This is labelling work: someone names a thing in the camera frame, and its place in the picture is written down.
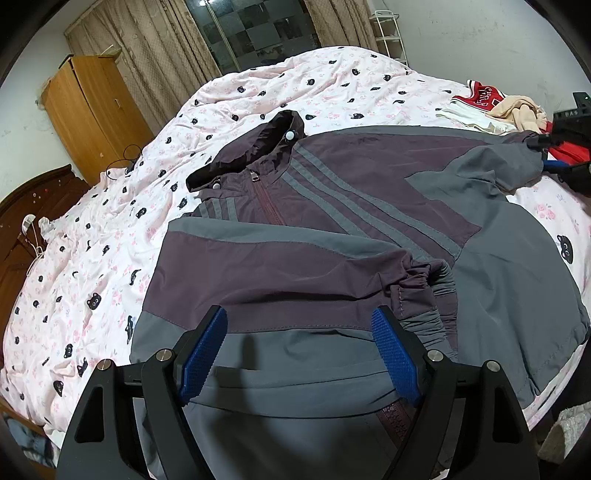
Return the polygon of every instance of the beige curtain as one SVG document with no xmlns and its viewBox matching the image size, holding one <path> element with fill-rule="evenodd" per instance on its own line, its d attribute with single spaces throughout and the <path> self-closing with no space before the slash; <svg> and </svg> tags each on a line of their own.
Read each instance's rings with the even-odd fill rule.
<svg viewBox="0 0 591 480">
<path fill-rule="evenodd" d="M 155 134 L 202 84 L 221 76 L 183 0 L 103 0 L 65 35 L 76 55 L 121 47 L 117 67 Z"/>
<path fill-rule="evenodd" d="M 304 0 L 323 47 L 352 45 L 378 51 L 366 0 Z"/>
</svg>

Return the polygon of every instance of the bed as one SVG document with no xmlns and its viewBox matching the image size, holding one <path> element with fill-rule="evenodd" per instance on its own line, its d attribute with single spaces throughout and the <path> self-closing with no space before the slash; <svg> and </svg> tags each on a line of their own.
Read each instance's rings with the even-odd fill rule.
<svg viewBox="0 0 591 480">
<path fill-rule="evenodd" d="M 453 95 L 468 94 L 464 85 L 356 47 L 314 50 L 207 83 L 144 148 L 133 171 L 103 173 L 99 184 L 52 223 L 44 258 L 22 290 L 14 285 L 4 295 L 12 310 L 4 334 L 2 396 L 61 446 L 96 363 L 129 362 L 168 222 L 200 203 L 187 190 L 187 176 L 228 142 L 282 109 L 300 113 L 307 135 L 364 125 L 465 128 L 436 111 Z M 546 176 L 508 199 L 540 221 L 558 251 L 559 236 L 570 239 L 576 260 L 568 266 L 591 306 L 587 201 Z M 95 312 L 97 302 L 107 308 Z M 560 394 L 583 348 L 524 410 L 530 427 Z"/>
</svg>

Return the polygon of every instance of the wooden wardrobe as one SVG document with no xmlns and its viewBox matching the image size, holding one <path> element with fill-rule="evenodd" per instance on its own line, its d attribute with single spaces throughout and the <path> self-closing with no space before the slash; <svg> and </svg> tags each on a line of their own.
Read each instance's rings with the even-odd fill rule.
<svg viewBox="0 0 591 480">
<path fill-rule="evenodd" d="M 41 100 L 61 142 L 89 185 L 115 160 L 139 156 L 153 138 L 113 57 L 70 57 Z M 126 167 L 119 162 L 113 167 Z"/>
</svg>

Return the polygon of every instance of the wooden headboard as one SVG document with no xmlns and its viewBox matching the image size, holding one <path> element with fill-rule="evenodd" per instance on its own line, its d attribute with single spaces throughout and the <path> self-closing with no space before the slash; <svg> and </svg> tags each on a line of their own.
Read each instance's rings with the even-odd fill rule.
<svg viewBox="0 0 591 480">
<path fill-rule="evenodd" d="M 35 251 L 21 232 L 25 215 L 35 215 L 27 238 L 35 244 L 37 239 L 45 247 L 38 228 L 38 220 L 55 220 L 64 215 L 89 190 L 88 184 L 78 179 L 72 167 L 48 171 L 21 185 L 0 203 L 0 368 L 4 365 L 2 345 L 4 331 L 25 279 L 35 259 Z M 38 433 L 43 430 L 13 412 L 0 395 L 0 412 L 6 412 Z"/>
</svg>

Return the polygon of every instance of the jacket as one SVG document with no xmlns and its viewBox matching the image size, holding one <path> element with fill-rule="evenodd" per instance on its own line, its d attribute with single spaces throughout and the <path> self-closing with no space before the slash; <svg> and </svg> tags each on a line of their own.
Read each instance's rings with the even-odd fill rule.
<svg viewBox="0 0 591 480">
<path fill-rule="evenodd" d="M 169 225 L 131 359 L 172 347 L 211 304 L 226 308 L 218 367 L 185 409 L 215 474 L 283 478 L 289 451 L 293 478 L 381 478 L 393 452 L 372 422 L 397 395 L 371 337 L 380 304 L 428 348 L 499 361 L 522 407 L 545 388 L 589 318 L 553 240 L 503 194 L 541 174 L 528 134 L 306 137 L 283 111 L 187 178 L 202 203 Z M 367 449 L 341 445 L 331 469 L 306 470 L 303 444 L 334 452 L 360 421 Z"/>
</svg>

